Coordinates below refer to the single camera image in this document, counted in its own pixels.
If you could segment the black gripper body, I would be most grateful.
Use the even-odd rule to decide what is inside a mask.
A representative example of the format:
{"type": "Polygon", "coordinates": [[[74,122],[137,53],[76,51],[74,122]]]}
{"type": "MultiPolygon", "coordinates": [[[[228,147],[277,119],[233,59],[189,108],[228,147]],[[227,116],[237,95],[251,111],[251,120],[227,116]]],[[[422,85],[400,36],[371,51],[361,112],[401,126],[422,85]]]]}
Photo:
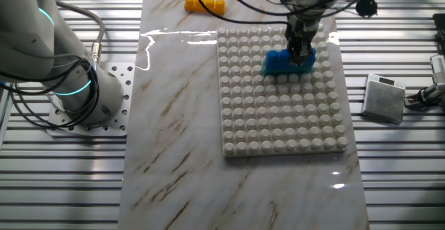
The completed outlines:
{"type": "Polygon", "coordinates": [[[285,37],[289,51],[309,51],[311,42],[317,33],[320,19],[318,17],[306,17],[291,15],[287,17],[289,23],[285,37]]]}

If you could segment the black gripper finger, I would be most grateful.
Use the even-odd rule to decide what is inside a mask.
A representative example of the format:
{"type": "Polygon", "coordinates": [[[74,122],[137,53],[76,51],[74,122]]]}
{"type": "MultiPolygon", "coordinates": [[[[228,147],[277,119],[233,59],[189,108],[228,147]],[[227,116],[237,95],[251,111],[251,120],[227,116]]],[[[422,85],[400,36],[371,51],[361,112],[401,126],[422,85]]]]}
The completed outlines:
{"type": "Polygon", "coordinates": [[[312,66],[314,64],[314,48],[311,48],[309,51],[308,57],[305,58],[302,65],[303,66],[312,66]]]}
{"type": "Polygon", "coordinates": [[[291,64],[302,65],[302,58],[298,49],[290,48],[289,53],[291,54],[291,64]]]}

